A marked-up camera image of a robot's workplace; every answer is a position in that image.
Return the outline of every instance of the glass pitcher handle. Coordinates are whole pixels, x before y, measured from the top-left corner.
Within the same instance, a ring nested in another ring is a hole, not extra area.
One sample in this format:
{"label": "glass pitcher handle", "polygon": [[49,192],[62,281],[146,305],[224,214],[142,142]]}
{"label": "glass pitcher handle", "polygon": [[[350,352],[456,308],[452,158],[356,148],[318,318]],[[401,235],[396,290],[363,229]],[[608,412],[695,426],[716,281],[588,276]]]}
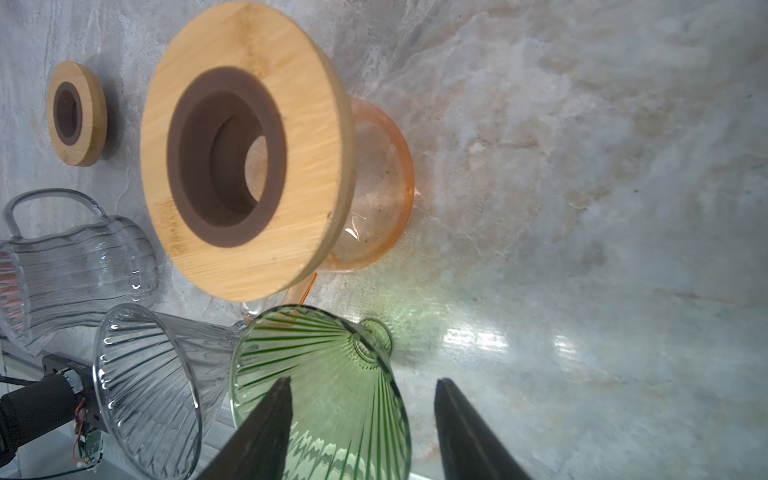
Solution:
{"label": "glass pitcher handle", "polygon": [[104,219],[108,218],[106,212],[104,212],[104,210],[99,207],[99,204],[97,204],[94,199],[90,198],[86,194],[81,194],[76,190],[69,190],[68,188],[42,188],[40,190],[32,190],[26,194],[21,194],[12,198],[11,201],[5,205],[5,209],[2,212],[3,218],[5,218],[5,223],[8,225],[8,229],[11,231],[12,238],[22,238],[22,233],[19,231],[18,225],[16,224],[16,219],[13,217],[13,210],[16,208],[16,206],[23,204],[26,201],[44,197],[70,198],[88,207],[88,209],[97,217]]}

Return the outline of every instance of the wood grain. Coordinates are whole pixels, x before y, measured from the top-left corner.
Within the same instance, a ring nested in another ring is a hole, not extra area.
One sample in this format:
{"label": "wood grain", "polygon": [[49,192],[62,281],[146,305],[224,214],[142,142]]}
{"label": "wood grain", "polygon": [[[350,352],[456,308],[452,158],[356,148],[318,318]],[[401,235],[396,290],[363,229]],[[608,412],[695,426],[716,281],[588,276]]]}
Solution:
{"label": "wood grain", "polygon": [[[56,133],[54,123],[54,97],[61,83],[68,81],[78,91],[82,110],[80,136],[73,145],[64,144]],[[96,74],[73,61],[58,64],[48,87],[48,133],[56,154],[75,167],[90,167],[104,150],[107,140],[107,101]]]}
{"label": "wood grain", "polygon": [[[212,68],[236,67],[266,87],[283,119],[287,169],[276,212],[252,240],[214,247],[180,216],[167,176],[174,109]],[[355,127],[349,99],[325,55],[288,17],[265,5],[210,8],[169,45],[152,79],[141,125],[144,195],[168,255],[193,283],[229,301],[286,289],[326,258],[355,187]]]}

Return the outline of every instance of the small wooden ring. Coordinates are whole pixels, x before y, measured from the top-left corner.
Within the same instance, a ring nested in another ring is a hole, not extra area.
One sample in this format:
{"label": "small wooden ring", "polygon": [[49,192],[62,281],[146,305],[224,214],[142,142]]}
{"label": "small wooden ring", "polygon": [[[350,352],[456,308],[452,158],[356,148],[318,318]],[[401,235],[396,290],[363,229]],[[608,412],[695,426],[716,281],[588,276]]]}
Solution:
{"label": "small wooden ring", "polygon": [[65,60],[48,87],[48,133],[67,165],[90,167],[107,140],[107,102],[93,71]]}

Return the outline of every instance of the brown silicone ring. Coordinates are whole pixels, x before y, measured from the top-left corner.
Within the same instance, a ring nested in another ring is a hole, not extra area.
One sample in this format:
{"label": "brown silicone ring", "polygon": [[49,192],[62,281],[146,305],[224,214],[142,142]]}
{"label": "brown silicone ring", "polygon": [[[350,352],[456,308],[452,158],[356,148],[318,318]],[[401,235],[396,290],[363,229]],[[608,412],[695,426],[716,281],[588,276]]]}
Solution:
{"label": "brown silicone ring", "polygon": [[63,81],[56,89],[53,119],[59,140],[68,147],[74,145],[83,127],[83,107],[78,89],[68,81]]}
{"label": "brown silicone ring", "polygon": [[[266,139],[264,192],[257,202],[245,181],[251,144]],[[168,132],[168,180],[179,214],[203,241],[237,247],[270,222],[286,178],[286,138],[280,113],[251,74],[219,67],[181,95]]]}

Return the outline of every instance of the black cable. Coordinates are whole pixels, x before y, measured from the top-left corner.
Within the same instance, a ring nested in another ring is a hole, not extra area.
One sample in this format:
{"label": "black cable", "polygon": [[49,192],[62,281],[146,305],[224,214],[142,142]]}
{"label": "black cable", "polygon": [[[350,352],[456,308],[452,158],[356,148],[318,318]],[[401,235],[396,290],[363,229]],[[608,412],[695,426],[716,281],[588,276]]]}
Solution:
{"label": "black cable", "polygon": [[0,375],[0,383],[10,383],[11,385],[27,386],[35,382],[33,380],[15,379],[11,376]]}
{"label": "black cable", "polygon": [[27,478],[2,478],[0,477],[0,480],[48,480],[49,478],[57,478],[57,477],[63,477],[64,475],[69,475],[71,473],[77,473],[77,472],[85,472],[86,470],[90,470],[91,468],[95,467],[99,463],[101,463],[101,459],[104,457],[104,455],[99,455],[98,460],[93,462],[91,465],[76,468],[75,470],[70,470],[69,472],[62,472],[62,473],[54,473],[53,475],[46,475],[45,477],[27,477]]}

